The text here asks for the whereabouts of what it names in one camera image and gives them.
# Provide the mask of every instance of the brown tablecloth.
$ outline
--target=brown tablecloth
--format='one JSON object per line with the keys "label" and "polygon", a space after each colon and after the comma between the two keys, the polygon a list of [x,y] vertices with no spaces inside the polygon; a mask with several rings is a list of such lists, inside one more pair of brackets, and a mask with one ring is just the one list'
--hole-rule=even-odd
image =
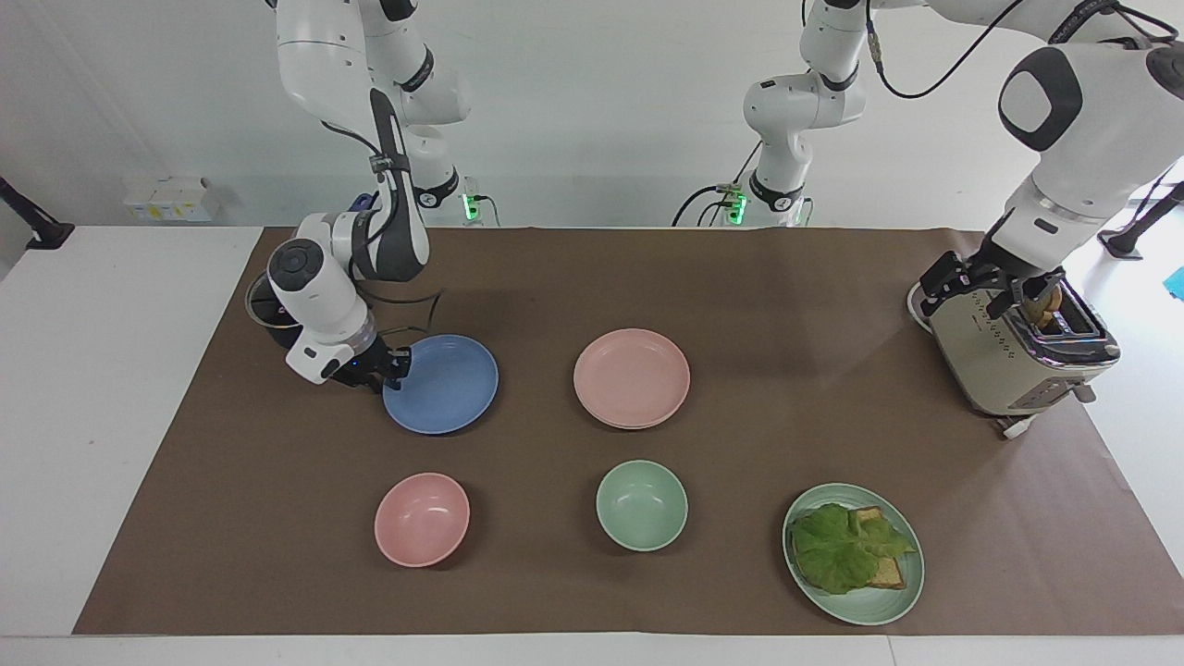
{"label": "brown tablecloth", "polygon": [[[1184,633],[1184,582],[1081,406],[1002,441],[905,313],[933,258],[977,236],[435,231],[419,280],[372,288],[446,287],[436,329],[485,344],[502,383],[476,424],[423,437],[377,397],[301,380],[245,315],[289,233],[263,235],[76,633]],[[375,313],[395,326],[426,308]],[[575,398],[577,356],[620,327],[690,360],[690,397],[658,428],[612,430]],[[690,497],[656,553],[596,519],[599,479],[636,457]],[[464,485],[472,525],[444,564],[399,569],[374,510],[424,470]],[[916,529],[925,593],[892,626],[831,620],[785,568],[786,508],[829,481],[881,493]]]}

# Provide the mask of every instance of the white table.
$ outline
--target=white table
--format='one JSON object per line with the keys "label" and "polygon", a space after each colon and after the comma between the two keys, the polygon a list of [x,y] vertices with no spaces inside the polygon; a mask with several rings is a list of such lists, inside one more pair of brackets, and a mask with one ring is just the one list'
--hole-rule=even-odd
{"label": "white table", "polygon": [[[258,235],[82,228],[0,282],[0,665],[1184,664],[1184,636],[66,638]],[[1184,569],[1184,303],[1162,286],[1184,263],[1180,241],[1184,224],[1167,219],[1141,264],[1092,244],[1069,268],[1125,350],[1090,415]]]}

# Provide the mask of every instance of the cable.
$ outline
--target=cable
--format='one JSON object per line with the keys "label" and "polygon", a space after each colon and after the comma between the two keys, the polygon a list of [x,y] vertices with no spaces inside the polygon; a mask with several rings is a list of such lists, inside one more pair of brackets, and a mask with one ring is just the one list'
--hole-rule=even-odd
{"label": "cable", "polygon": [[916,314],[916,309],[913,307],[913,296],[916,295],[916,290],[920,288],[920,282],[913,284],[913,288],[908,290],[908,295],[905,296],[905,307],[908,308],[908,315],[913,318],[913,321],[915,321],[921,328],[925,328],[926,333],[933,335],[933,328],[924,319],[921,319],[921,315]]}
{"label": "cable", "polygon": [[806,204],[810,204],[810,212],[806,213],[806,220],[804,223],[802,223],[802,228],[803,229],[805,229],[806,226],[810,226],[810,220],[813,218],[813,199],[811,199],[810,197],[806,197],[805,200],[802,201],[802,207],[805,209]]}
{"label": "cable", "polygon": [[377,147],[375,147],[375,146],[373,145],[373,143],[371,143],[369,141],[367,141],[367,140],[366,140],[366,139],[363,139],[362,136],[360,136],[360,135],[358,135],[358,134],[354,134],[353,132],[349,132],[348,129],[342,129],[342,128],[340,128],[340,127],[334,127],[334,126],[332,126],[332,124],[329,124],[329,123],[324,122],[323,120],[321,121],[321,124],[322,124],[322,126],[324,126],[324,128],[326,128],[326,129],[328,129],[329,132],[332,132],[332,133],[334,133],[334,134],[340,134],[340,135],[342,135],[342,136],[348,136],[348,137],[350,137],[350,139],[353,139],[353,140],[355,140],[355,141],[361,141],[361,142],[362,142],[362,143],[365,143],[365,145],[366,145],[366,147],[367,147],[367,148],[369,148],[369,149],[371,149],[371,152],[372,152],[372,153],[374,153],[375,155],[381,155],[381,154],[382,154],[382,153],[381,153],[381,152],[380,152],[380,151],[379,151],[379,149],[378,149],[378,148],[377,148]]}
{"label": "cable", "polygon": [[[1140,12],[1138,9],[1127,7],[1126,5],[1118,5],[1118,6],[1114,7],[1114,11],[1118,12],[1118,14],[1120,17],[1122,17],[1122,19],[1126,20],[1126,23],[1131,24],[1131,27],[1133,27],[1134,30],[1139,31],[1140,34],[1143,34],[1144,37],[1146,37],[1147,39],[1150,39],[1153,44],[1171,44],[1172,41],[1176,41],[1176,39],[1180,36],[1180,31],[1176,30],[1176,26],[1169,24],[1167,21],[1165,21],[1163,19],[1157,19],[1156,17],[1151,17],[1151,15],[1144,14],[1143,12]],[[1140,25],[1138,25],[1133,20],[1131,20],[1131,17],[1134,17],[1137,19],[1144,20],[1144,21],[1146,21],[1146,23],[1148,23],[1148,24],[1151,24],[1151,25],[1153,25],[1156,27],[1160,27],[1160,28],[1167,31],[1167,34],[1156,37],[1156,36],[1151,34],[1150,32],[1143,30],[1143,27]]]}
{"label": "cable", "polygon": [[390,303],[392,306],[413,306],[413,305],[417,305],[417,303],[426,303],[427,301],[437,301],[438,302],[439,299],[440,299],[440,296],[444,295],[444,289],[440,289],[439,292],[436,292],[435,294],[431,294],[429,296],[424,296],[422,299],[408,299],[408,300],[387,299],[385,296],[379,296],[378,294],[375,294],[373,292],[366,290],[366,288],[362,287],[361,284],[358,286],[358,293],[360,293],[362,296],[366,296],[367,299],[378,301],[380,303]]}
{"label": "cable", "polygon": [[1154,197],[1156,190],[1159,190],[1159,186],[1163,185],[1164,179],[1167,178],[1167,174],[1171,173],[1173,168],[1176,168],[1176,165],[1167,167],[1167,171],[1165,171],[1163,175],[1156,179],[1156,182],[1151,186],[1151,190],[1147,190],[1147,196],[1143,198],[1143,201],[1139,201],[1139,207],[1135,209],[1134,216],[1131,217],[1131,222],[1139,219],[1139,216],[1143,214],[1143,210],[1147,207],[1147,204],[1151,203],[1151,198]]}
{"label": "cable", "polygon": [[[719,213],[720,209],[722,209],[722,207],[723,207],[723,204],[707,204],[707,207],[703,209],[703,212],[699,213],[699,222],[695,223],[695,226],[702,226],[703,225],[703,218],[707,217],[707,211],[709,211],[712,209],[715,209],[715,212]],[[713,226],[714,224],[715,224],[715,219],[713,218],[712,219],[712,224],[709,224],[708,226]]]}
{"label": "cable", "polygon": [[489,201],[489,205],[494,206],[494,222],[497,223],[497,229],[502,228],[502,216],[497,213],[497,201],[493,197],[485,194],[477,194],[472,198],[474,201]]}
{"label": "cable", "polygon": [[419,326],[399,326],[399,327],[395,327],[395,328],[384,328],[382,331],[379,331],[378,334],[380,337],[386,337],[386,335],[394,335],[395,333],[406,333],[408,331],[414,331],[417,333],[423,333],[424,335],[431,335],[431,333],[432,333],[432,326],[436,324],[436,308],[437,308],[437,306],[440,305],[440,296],[443,296],[443,295],[444,295],[444,289],[440,289],[439,292],[436,292],[431,296],[426,296],[426,297],[423,297],[423,299],[416,299],[413,301],[397,301],[397,300],[393,300],[393,299],[381,299],[384,302],[398,303],[398,305],[423,303],[423,302],[426,302],[426,301],[432,301],[432,308],[430,310],[427,310],[427,326],[426,327],[419,327]]}
{"label": "cable", "polygon": [[[744,172],[748,171],[748,165],[751,165],[752,159],[757,156],[757,151],[760,151],[761,143],[764,143],[764,141],[757,141],[757,145],[752,147],[752,153],[748,153],[748,159],[744,161],[744,166],[740,167],[740,171],[736,172],[736,177],[732,179],[732,185],[740,184],[740,177],[744,175]],[[726,200],[727,196],[720,197],[720,204],[723,204]],[[715,218],[719,217],[720,210],[722,209],[715,209],[715,212],[712,213],[712,223],[708,224],[707,226],[715,226]]]}
{"label": "cable", "polygon": [[[391,224],[394,223],[394,218],[399,217],[399,210],[403,209],[403,196],[401,196],[403,193],[401,193],[401,190],[399,190],[398,187],[394,186],[394,173],[392,173],[392,172],[387,172],[387,173],[390,173],[390,175],[387,175],[385,178],[390,178],[392,180],[392,182],[391,182],[391,185],[390,185],[388,188],[393,193],[393,196],[391,198],[394,199],[394,204],[392,204],[392,206],[391,206],[391,214],[387,216],[387,218],[382,223],[382,225],[379,226],[378,230],[374,231],[374,233],[371,233],[369,237],[366,238],[366,244],[362,245],[362,249],[366,250],[367,252],[369,251],[371,244],[374,241],[377,241],[380,236],[382,236],[382,233],[386,233],[386,230],[390,229]],[[346,275],[349,277],[349,281],[354,283],[354,288],[361,289],[358,286],[358,280],[354,278],[354,257],[353,257],[352,252],[349,255],[349,262],[346,264]]]}
{"label": "cable", "polygon": [[670,226],[678,226],[678,220],[682,218],[682,213],[687,212],[687,209],[690,207],[690,204],[693,204],[695,201],[695,199],[702,197],[703,194],[710,193],[710,192],[715,192],[715,186],[714,185],[703,187],[702,190],[700,190],[700,191],[695,192],[694,194],[691,194],[690,197],[688,197],[687,200],[682,203],[682,207],[680,207],[678,212],[674,216],[674,222],[670,223]]}
{"label": "cable", "polygon": [[875,23],[871,20],[871,2],[870,1],[864,2],[864,8],[867,9],[867,19],[868,19],[868,49],[871,51],[871,60],[876,65],[876,73],[880,75],[880,81],[883,82],[884,88],[887,88],[889,92],[903,100],[920,100],[921,97],[929,95],[938,88],[941,88],[941,85],[944,85],[947,81],[950,81],[950,77],[952,77],[954,72],[963,66],[963,63],[965,63],[966,59],[970,58],[971,53],[978,50],[978,47],[983,44],[983,41],[986,40],[986,37],[991,34],[991,32],[993,32],[995,28],[999,27],[999,24],[1003,23],[1003,19],[1008,18],[1008,14],[1014,12],[1016,7],[1023,5],[1025,1],[1027,0],[1015,0],[1014,2],[1011,2],[1011,5],[1008,5],[1008,8],[1003,9],[1003,13],[996,17],[995,20],[991,21],[991,25],[986,26],[986,30],[983,31],[983,34],[980,34],[978,39],[976,39],[974,43],[970,45],[970,49],[967,49],[966,52],[963,53],[961,58],[958,58],[958,62],[955,62],[954,65],[950,68],[950,71],[947,71],[941,78],[939,78],[937,83],[922,90],[921,92],[901,92],[892,83],[888,82],[888,76],[884,73],[883,51],[880,45],[880,36],[876,33]]}

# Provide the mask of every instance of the pink bowl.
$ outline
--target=pink bowl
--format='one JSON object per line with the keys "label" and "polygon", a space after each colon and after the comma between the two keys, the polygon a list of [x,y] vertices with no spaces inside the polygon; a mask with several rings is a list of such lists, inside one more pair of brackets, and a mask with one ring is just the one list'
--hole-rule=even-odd
{"label": "pink bowl", "polygon": [[674,416],[690,391],[677,345],[652,331],[624,328],[598,338],[575,361],[575,395],[614,428],[651,428]]}
{"label": "pink bowl", "polygon": [[378,505],[374,540],[400,566],[431,566],[469,530],[469,497],[450,476],[427,472],[399,481]]}

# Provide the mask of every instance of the green lettuce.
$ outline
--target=green lettuce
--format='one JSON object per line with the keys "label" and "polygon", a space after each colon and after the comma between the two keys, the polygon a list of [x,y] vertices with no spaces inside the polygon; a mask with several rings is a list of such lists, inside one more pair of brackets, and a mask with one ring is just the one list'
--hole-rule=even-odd
{"label": "green lettuce", "polygon": [[818,507],[793,523],[793,553],[802,576],[830,594],[867,587],[881,557],[913,552],[905,534],[883,518],[860,521],[837,504]]}

